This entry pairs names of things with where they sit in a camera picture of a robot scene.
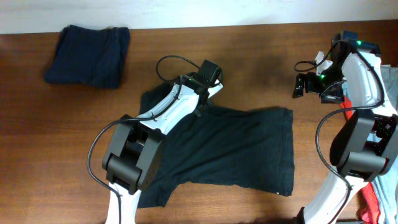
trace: folded black cloth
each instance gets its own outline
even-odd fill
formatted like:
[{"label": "folded black cloth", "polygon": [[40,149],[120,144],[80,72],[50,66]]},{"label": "folded black cloth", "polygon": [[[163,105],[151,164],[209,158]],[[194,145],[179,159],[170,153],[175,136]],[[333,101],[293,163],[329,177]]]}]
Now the folded black cloth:
[{"label": "folded black cloth", "polygon": [[[143,94],[140,113],[170,90],[163,84]],[[164,140],[160,168],[138,207],[164,207],[177,185],[186,182],[292,195],[292,120],[293,112],[283,108],[245,112],[209,106],[200,117],[187,115]]]},{"label": "folded black cloth", "polygon": [[128,28],[63,29],[55,58],[44,75],[47,83],[84,83],[117,88],[130,41]]}]

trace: black cloth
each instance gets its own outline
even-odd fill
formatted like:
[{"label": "black cloth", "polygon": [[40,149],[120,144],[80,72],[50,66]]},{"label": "black cloth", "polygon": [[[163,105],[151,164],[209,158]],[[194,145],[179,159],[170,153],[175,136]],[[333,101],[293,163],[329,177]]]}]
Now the black cloth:
[{"label": "black cloth", "polygon": [[70,25],[63,29],[47,83],[84,83],[117,88],[130,41],[128,28],[89,30]]},{"label": "black cloth", "polygon": [[[140,113],[171,90],[143,94]],[[237,111],[209,106],[201,117],[184,117],[164,140],[159,170],[138,207],[165,206],[178,184],[238,185],[292,195],[293,112],[283,108]]]}]

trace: dark blue folded cloth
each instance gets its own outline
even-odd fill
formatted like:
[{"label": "dark blue folded cloth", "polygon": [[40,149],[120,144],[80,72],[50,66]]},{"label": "dark blue folded cloth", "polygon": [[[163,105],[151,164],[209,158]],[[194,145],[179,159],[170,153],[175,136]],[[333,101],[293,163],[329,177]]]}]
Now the dark blue folded cloth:
[{"label": "dark blue folded cloth", "polygon": [[126,27],[89,30],[70,25],[61,33],[53,64],[44,80],[117,88],[129,41]]}]

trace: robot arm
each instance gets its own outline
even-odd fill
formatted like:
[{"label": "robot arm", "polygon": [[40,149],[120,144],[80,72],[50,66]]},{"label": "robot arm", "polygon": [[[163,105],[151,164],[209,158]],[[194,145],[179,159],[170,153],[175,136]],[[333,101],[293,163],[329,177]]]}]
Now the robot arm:
[{"label": "robot arm", "polygon": [[135,223],[141,191],[148,188],[159,168],[163,139],[186,115],[200,114],[207,99],[222,89],[220,74],[219,66],[205,60],[198,73],[185,76],[160,103],[140,114],[137,117],[140,121],[116,126],[103,159],[103,169],[109,186],[121,195],[121,207],[118,197],[111,192],[107,224],[119,223],[119,209],[121,223]]},{"label": "robot arm", "polygon": [[[349,44],[340,43],[333,48],[338,40]],[[302,96],[305,88],[306,92],[318,93],[322,103],[341,103],[344,101],[341,85],[347,82],[354,107],[376,105],[382,98],[384,102],[374,108],[356,110],[332,142],[330,162],[352,189],[348,190],[347,183],[330,172],[314,200],[301,209],[296,223],[336,223],[354,194],[378,175],[385,174],[398,154],[394,149],[398,143],[397,111],[388,99],[383,82],[379,85],[375,76],[382,80],[378,46],[344,31],[333,39],[330,53],[332,61],[323,63],[320,63],[323,53],[318,54],[316,73],[297,76],[294,98]]]}]

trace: table surface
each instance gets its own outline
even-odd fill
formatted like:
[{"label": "table surface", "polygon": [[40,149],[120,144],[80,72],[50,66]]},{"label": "table surface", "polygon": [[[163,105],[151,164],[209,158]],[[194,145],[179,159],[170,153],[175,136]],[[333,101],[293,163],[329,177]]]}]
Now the table surface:
[{"label": "table surface", "polygon": [[[343,29],[377,42],[383,63],[397,65],[397,21],[131,30],[122,84],[102,90],[44,82],[59,34],[0,35],[0,222],[103,223],[109,191],[87,173],[88,148],[110,121],[138,114],[141,94],[161,83],[156,61],[168,54],[220,65],[225,87],[213,98],[217,105],[294,111],[294,191],[283,197],[238,186],[187,183],[177,187],[165,208],[139,209],[137,222],[248,223],[296,216],[328,173],[314,135],[319,120],[338,106],[321,105],[317,95],[293,100],[297,73],[292,67],[327,51],[331,38]],[[169,60],[160,70],[174,77],[193,67]],[[344,122],[342,114],[326,122],[320,135],[325,155]],[[101,160],[112,133],[103,136],[92,158],[93,171],[102,178]],[[355,197],[340,218],[357,218],[360,207],[363,202]]]}]

